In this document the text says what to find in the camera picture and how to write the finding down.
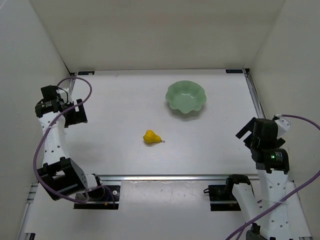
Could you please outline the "yellow fake pear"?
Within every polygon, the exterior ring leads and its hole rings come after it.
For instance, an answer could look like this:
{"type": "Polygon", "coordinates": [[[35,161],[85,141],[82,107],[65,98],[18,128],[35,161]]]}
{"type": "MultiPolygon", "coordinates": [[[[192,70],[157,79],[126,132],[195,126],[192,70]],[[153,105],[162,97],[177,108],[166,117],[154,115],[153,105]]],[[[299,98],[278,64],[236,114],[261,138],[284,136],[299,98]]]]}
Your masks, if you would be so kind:
{"type": "Polygon", "coordinates": [[[147,130],[143,136],[143,141],[147,145],[164,143],[165,141],[152,130],[147,130]]]}

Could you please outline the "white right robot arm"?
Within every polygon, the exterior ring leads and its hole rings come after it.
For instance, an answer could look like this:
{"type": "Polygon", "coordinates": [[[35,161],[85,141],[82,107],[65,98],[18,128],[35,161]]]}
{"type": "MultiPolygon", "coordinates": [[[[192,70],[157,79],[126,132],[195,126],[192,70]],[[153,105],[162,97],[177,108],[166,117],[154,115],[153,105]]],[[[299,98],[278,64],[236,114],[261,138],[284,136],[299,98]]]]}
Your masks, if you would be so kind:
{"type": "Polygon", "coordinates": [[[250,150],[255,162],[261,188],[261,202],[255,198],[252,184],[246,175],[233,174],[226,180],[226,191],[232,194],[245,219],[247,240],[291,240],[293,234],[288,219],[288,207],[285,202],[289,156],[282,148],[285,140],[278,136],[279,128],[288,130],[290,124],[277,118],[275,120],[252,118],[237,134],[244,139],[244,145],[250,150]]]}

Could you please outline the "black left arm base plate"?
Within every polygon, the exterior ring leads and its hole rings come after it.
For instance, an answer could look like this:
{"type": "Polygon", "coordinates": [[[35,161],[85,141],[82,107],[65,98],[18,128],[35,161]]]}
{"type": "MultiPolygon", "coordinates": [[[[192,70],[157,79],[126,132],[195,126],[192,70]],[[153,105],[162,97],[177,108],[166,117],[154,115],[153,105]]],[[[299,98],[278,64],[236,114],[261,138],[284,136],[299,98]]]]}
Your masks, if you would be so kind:
{"type": "Polygon", "coordinates": [[[111,193],[100,188],[88,193],[89,200],[87,203],[74,203],[75,210],[118,210],[121,196],[120,181],[103,181],[102,184],[107,186],[111,193]]]}

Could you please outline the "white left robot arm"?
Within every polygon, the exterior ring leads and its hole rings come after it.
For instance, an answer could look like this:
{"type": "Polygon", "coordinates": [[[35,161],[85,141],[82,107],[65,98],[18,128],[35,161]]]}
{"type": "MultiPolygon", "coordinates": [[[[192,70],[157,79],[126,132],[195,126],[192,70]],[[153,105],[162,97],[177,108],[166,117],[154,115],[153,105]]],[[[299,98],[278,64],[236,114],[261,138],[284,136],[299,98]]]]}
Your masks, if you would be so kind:
{"type": "Polygon", "coordinates": [[[35,113],[45,137],[43,161],[37,169],[40,179],[48,186],[47,193],[57,201],[61,196],[82,193],[77,201],[97,197],[105,191],[96,174],[85,172],[72,160],[67,148],[65,129],[71,125],[87,123],[82,105],[74,109],[75,102],[67,89],[55,85],[41,88],[42,100],[35,106],[35,113]]]}

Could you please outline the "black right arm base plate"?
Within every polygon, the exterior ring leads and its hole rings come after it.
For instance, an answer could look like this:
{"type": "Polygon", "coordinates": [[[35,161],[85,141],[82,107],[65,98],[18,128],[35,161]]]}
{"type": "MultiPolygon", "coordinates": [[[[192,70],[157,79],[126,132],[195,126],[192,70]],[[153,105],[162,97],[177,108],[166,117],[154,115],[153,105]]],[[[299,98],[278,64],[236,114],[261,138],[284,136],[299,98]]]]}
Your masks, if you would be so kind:
{"type": "Polygon", "coordinates": [[[209,195],[211,212],[238,212],[241,208],[226,185],[209,185],[203,191],[209,195]]]}

